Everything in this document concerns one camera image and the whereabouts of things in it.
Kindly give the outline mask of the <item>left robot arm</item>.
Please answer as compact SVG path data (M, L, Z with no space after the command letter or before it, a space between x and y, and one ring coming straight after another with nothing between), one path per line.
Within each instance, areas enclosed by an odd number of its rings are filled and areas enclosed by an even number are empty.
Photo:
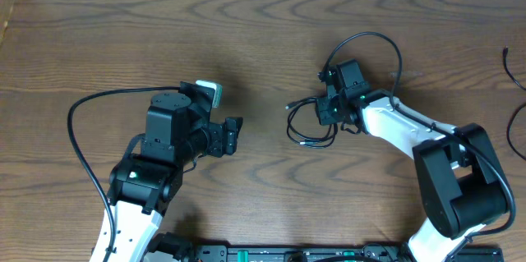
M243 119L211 122L213 93L193 89L152 98L145 132L129 142L110 174L110 210L91 260L142 260L189 164L236 151Z

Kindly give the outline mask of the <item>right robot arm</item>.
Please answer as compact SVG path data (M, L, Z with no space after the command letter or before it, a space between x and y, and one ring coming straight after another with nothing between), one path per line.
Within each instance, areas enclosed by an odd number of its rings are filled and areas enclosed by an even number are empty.
M355 60L325 65L318 75L327 93L316 99L320 124L351 124L358 133L387 141L414 161L427 216L410 237L402 261L447 261L474 237L496 233L487 225L507 214L512 190L486 131L478 124L437 122L372 90Z

